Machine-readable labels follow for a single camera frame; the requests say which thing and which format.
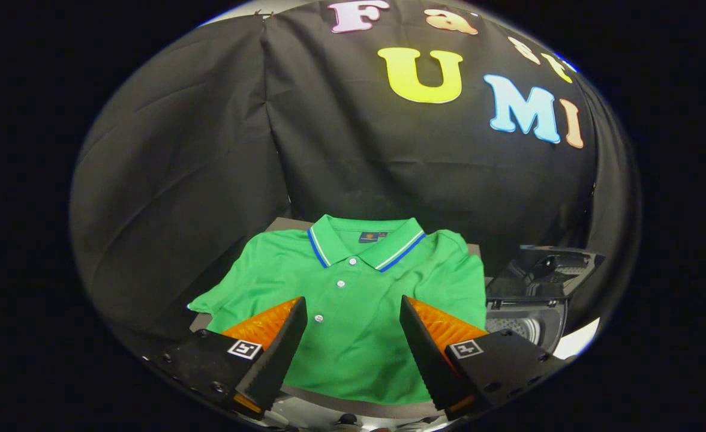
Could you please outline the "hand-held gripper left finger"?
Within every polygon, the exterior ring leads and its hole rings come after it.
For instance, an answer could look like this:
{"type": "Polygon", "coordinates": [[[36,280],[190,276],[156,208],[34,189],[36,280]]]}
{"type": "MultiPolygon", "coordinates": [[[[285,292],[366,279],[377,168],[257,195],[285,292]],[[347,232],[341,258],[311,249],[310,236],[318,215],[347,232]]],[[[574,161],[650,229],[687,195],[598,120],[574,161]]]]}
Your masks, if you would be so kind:
{"type": "Polygon", "coordinates": [[[297,297],[223,332],[200,329],[149,355],[149,364],[210,404],[262,420],[306,326],[306,301],[297,297]]]}

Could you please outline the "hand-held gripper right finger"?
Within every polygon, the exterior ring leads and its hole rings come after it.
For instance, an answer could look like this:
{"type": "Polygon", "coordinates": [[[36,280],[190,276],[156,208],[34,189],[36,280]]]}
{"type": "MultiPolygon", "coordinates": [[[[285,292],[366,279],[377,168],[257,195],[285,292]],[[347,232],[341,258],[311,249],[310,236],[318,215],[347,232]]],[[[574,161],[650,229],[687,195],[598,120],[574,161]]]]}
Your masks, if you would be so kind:
{"type": "Polygon", "coordinates": [[[435,408],[449,420],[503,406],[566,366],[512,330],[487,332],[415,298],[402,296],[399,322],[435,408]]]}

